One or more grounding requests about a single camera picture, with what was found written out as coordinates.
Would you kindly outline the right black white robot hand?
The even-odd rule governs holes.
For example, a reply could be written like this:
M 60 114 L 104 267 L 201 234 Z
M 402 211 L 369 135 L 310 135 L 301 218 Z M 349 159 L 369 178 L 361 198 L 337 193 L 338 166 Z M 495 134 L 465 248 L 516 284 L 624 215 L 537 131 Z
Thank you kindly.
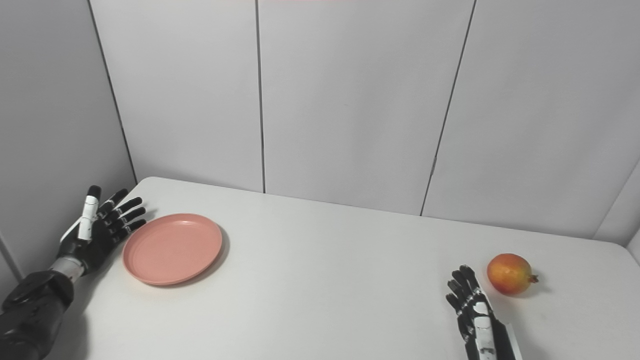
M 463 264 L 446 283 L 446 301 L 455 312 L 458 330 L 469 360 L 521 360 L 514 330 L 497 319 L 476 274 Z

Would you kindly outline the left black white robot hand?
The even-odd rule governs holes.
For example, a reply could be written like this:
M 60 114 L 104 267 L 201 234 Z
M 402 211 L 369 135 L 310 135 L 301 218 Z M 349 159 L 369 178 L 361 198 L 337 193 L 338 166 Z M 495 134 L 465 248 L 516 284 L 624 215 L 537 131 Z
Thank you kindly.
M 113 251 L 146 224 L 141 197 L 124 201 L 123 188 L 101 202 L 100 186 L 90 186 L 80 217 L 62 235 L 57 259 L 69 259 L 82 268 L 86 276 L 100 270 Z

